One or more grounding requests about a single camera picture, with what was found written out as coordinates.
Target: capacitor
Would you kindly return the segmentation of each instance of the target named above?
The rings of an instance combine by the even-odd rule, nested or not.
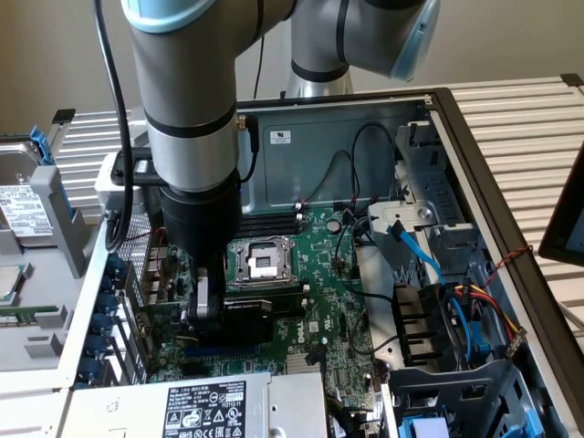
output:
[[[371,375],[366,372],[363,375],[363,387],[365,388],[365,391],[369,389],[369,387],[371,386]]]
[[[338,233],[340,233],[340,222],[335,218],[328,219],[327,231],[330,235],[337,235]]]

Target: connector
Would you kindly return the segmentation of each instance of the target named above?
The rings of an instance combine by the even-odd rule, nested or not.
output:
[[[505,355],[508,359],[513,359],[515,357],[517,351],[521,347],[521,344],[523,344],[526,340],[526,334],[527,331],[523,327],[520,327],[519,331],[515,334],[513,340],[511,340],[511,343],[505,351]]]
[[[463,279],[463,295],[458,298],[458,303],[460,304],[461,309],[464,312],[464,317],[467,320],[471,319],[472,313],[472,299],[470,297],[470,289],[471,289],[471,279],[469,277],[465,277]]]
[[[405,228],[403,228],[402,221],[398,219],[395,221],[395,224],[393,224],[390,229],[388,229],[388,231],[391,233],[396,242],[401,242],[402,233],[405,231]]]

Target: white label sticker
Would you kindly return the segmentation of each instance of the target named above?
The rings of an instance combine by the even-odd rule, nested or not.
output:
[[[367,419],[369,419],[369,414],[372,413],[372,420],[379,420],[383,415],[383,396],[381,392],[375,392],[373,395],[373,412],[367,414]]]
[[[270,132],[270,143],[289,144],[292,142],[292,135],[289,130],[272,130]]]
[[[16,237],[53,234],[43,204],[28,185],[0,187],[0,208]]]
[[[0,324],[18,324],[17,317],[0,317]]]

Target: red wire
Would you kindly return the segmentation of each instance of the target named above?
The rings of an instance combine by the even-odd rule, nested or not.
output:
[[[161,253],[161,244],[162,244],[162,238],[164,237],[164,232],[166,231],[166,228],[161,226],[160,228],[156,228],[154,230],[150,230],[146,233],[142,233],[141,235],[134,235],[132,237],[127,237],[126,238],[126,242],[132,241],[132,240],[136,240],[136,239],[140,239],[141,237],[144,237],[146,235],[156,235],[159,232],[162,232],[161,235],[161,239],[158,242],[158,248],[156,248],[156,257],[155,257],[155,263],[156,263],[156,272],[158,273],[158,277],[159,277],[159,281],[162,285],[162,287],[166,287],[166,284],[164,283],[164,280],[162,280],[162,272],[161,272],[161,263],[160,263],[160,253]]]
[[[515,258],[517,256],[521,256],[523,253],[527,253],[527,252],[531,252],[531,251],[533,251],[533,245],[528,245],[525,248],[519,248],[516,251],[509,253],[505,257],[503,257],[503,259],[501,259],[499,261],[499,263],[497,263],[495,265],[495,270],[493,271],[491,276],[485,281],[485,285],[483,286],[483,289],[485,289],[487,286],[489,286],[489,283],[491,283],[491,281],[493,281],[493,278],[495,278],[496,271],[499,269],[499,267],[509,263],[512,258]]]

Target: open computer chassis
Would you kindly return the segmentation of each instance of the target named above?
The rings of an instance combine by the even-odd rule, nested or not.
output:
[[[82,292],[95,305],[75,389],[323,372],[327,397],[354,409],[365,436],[407,433],[416,418],[443,419],[450,436],[581,427],[582,354],[529,252],[496,269],[526,243],[448,89],[244,102],[238,115],[255,120],[260,153],[242,187],[243,227],[227,248],[225,305],[260,302],[269,323],[254,326],[251,343],[201,345],[184,318],[188,256],[166,243],[149,206],[132,219],[122,265],[106,263],[100,232],[89,270],[106,269]],[[245,173],[254,136],[239,135]],[[359,193],[350,160],[335,163],[339,150],[354,159]],[[443,287],[400,233],[432,254]],[[481,299],[473,306],[469,290],[485,283],[516,328],[509,339],[504,319]],[[467,343],[466,324],[445,304],[456,294],[473,346],[467,360],[457,345]],[[116,315],[128,326],[122,361],[99,339]],[[336,422],[330,428],[342,436]]]

